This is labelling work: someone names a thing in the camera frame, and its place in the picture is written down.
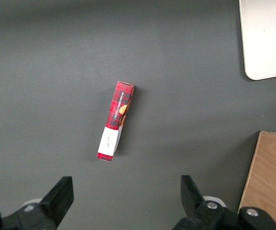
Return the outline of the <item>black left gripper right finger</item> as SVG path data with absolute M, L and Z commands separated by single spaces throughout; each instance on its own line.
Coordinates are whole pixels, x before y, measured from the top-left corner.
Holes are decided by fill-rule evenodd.
M 186 217 L 176 230 L 217 230 L 223 221 L 224 208 L 216 201 L 205 200 L 189 175 L 181 176 L 181 202 Z

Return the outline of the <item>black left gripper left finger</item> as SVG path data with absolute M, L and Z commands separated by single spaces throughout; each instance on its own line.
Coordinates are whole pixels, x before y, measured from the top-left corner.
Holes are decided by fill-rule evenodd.
M 71 176 L 62 177 L 39 202 L 18 211 L 20 230 L 56 230 L 74 201 Z

